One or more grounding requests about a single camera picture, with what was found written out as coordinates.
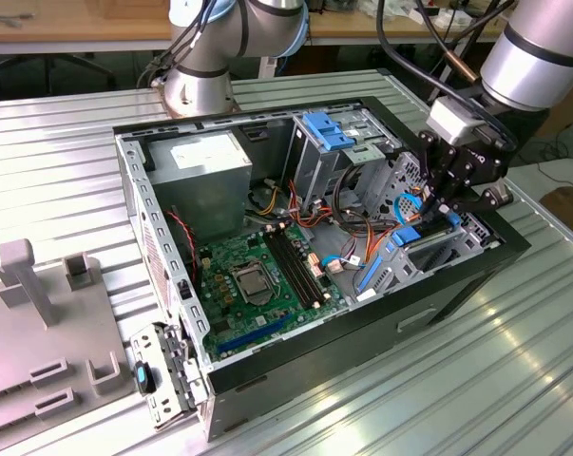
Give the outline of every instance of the yellow wire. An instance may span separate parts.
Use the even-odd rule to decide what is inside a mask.
[[[274,188],[274,193],[271,197],[271,202],[269,203],[269,205],[263,209],[262,211],[260,211],[258,214],[260,216],[266,216],[267,214],[269,214],[271,211],[274,210],[274,206],[276,205],[276,199],[277,199],[277,188]]]

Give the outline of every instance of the white label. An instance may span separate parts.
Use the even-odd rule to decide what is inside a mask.
[[[372,288],[368,289],[366,292],[364,292],[363,294],[361,294],[357,300],[358,302],[362,302],[362,301],[366,301],[367,299],[369,299],[370,297],[373,297],[376,295],[376,291],[373,290]]]
[[[359,265],[359,264],[360,264],[360,257],[359,257],[359,256],[356,256],[356,255],[350,256],[350,261],[349,261],[349,263],[352,264],[353,266]]]
[[[180,169],[211,164],[230,168],[243,163],[242,154],[227,133],[199,136],[194,142],[172,147],[172,157]]]

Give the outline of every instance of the aluminum extrusion table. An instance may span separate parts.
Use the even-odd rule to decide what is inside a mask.
[[[374,95],[413,130],[426,117],[375,71],[234,90],[243,109]],[[100,259],[124,341],[161,314],[110,127],[166,118],[151,90],[0,103],[0,241]],[[196,416],[155,433],[132,394],[2,454],[573,454],[573,236],[520,193],[501,213],[533,247],[451,319],[211,444]]]

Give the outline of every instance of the green circuit board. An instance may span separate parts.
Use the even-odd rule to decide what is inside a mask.
[[[312,252],[309,243],[295,225],[287,227],[283,235],[280,240],[292,245],[292,252],[298,255],[296,260],[309,274],[311,266],[305,259]],[[312,306],[302,303],[289,282],[292,276],[280,269],[280,261],[272,255],[262,233],[208,244],[200,249],[200,257],[202,279],[198,296],[211,328],[204,338],[204,347],[213,361],[348,307],[327,276],[316,280],[311,274],[309,278],[324,300]]]

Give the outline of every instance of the chair leg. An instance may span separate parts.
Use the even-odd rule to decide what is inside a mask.
[[[17,55],[15,57],[11,57],[7,60],[0,62],[0,70],[10,67],[15,67],[16,65],[23,64],[32,59],[36,59],[38,56],[35,55]]]
[[[110,69],[106,69],[103,66],[95,64],[94,62],[89,62],[88,60],[82,59],[76,55],[56,54],[53,57],[57,60],[64,60],[65,62],[70,62],[79,67],[84,67],[92,71],[96,71],[97,73],[104,74],[106,76],[106,83],[108,88],[115,88],[117,86],[115,74]]]
[[[52,58],[48,55],[43,56],[43,70],[44,70],[44,80],[46,82],[46,93],[51,95],[53,90],[51,87],[51,68],[53,67]]]

